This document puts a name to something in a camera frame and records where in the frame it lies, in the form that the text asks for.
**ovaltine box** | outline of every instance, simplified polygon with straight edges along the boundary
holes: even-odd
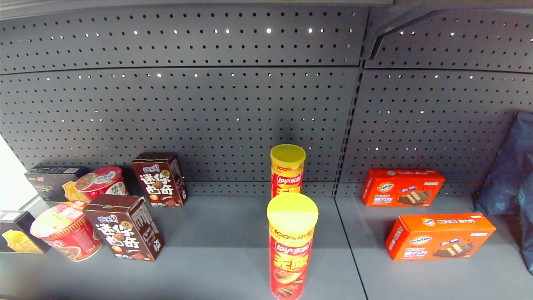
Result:
[[[435,170],[371,169],[362,199],[367,206],[429,206],[443,183]]]
[[[118,258],[156,260],[165,244],[142,197],[100,194],[83,213]]]
[[[181,207],[185,204],[187,189],[175,153],[145,152],[131,164],[152,206]]]
[[[470,257],[495,230],[483,214],[400,216],[385,246],[394,260]]]

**instant noodle cup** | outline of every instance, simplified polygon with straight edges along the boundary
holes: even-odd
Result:
[[[89,258],[100,249],[102,240],[82,212],[86,205],[75,201],[49,208],[35,219],[30,233],[73,262]]]
[[[76,181],[75,189],[84,193],[89,200],[100,194],[127,196],[128,190],[119,167],[105,167],[92,171]]]
[[[305,150],[291,144],[278,145],[270,151],[272,160],[271,197],[302,191]]]
[[[277,195],[268,204],[270,290],[280,300],[296,300],[303,292],[317,205],[299,193]]]

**pegboard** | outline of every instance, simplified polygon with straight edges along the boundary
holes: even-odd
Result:
[[[466,70],[363,72],[341,182],[370,168],[435,168],[484,181],[514,120],[533,108],[533,75]]]
[[[2,74],[191,66],[357,66],[368,8],[152,5],[0,21]]]
[[[382,36],[366,67],[533,72],[530,15],[497,10],[439,13]],[[378,26],[380,20],[371,17],[369,23]]]
[[[0,77],[2,136],[20,161],[129,165],[180,156],[186,180],[270,181],[270,147],[333,181],[358,68],[142,68]]]

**shelf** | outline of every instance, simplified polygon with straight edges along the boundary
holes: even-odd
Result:
[[[393,261],[384,247],[399,215],[470,212],[469,198],[437,198],[426,208],[366,207],[361,199],[337,205],[369,299],[531,299],[533,285],[520,256],[516,234],[500,218],[496,232],[470,258]]]
[[[320,216],[302,300],[365,299],[335,202],[314,198]],[[118,259],[103,245],[71,262],[0,254],[0,295],[69,299],[274,299],[269,289],[267,197],[192,196],[184,208],[152,208],[166,241],[155,262]],[[34,216],[54,203],[41,200]]]
[[[148,4],[283,4],[282,0],[3,0],[0,20],[99,7]],[[291,4],[390,5],[394,0],[293,0]]]

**blue bag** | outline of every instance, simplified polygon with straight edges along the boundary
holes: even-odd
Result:
[[[520,226],[522,227],[522,257],[533,274],[533,154],[527,154],[527,166],[518,193]]]
[[[477,211],[487,216],[520,211],[518,191],[525,171],[526,153],[533,153],[533,114],[520,112],[485,180],[475,204]]]

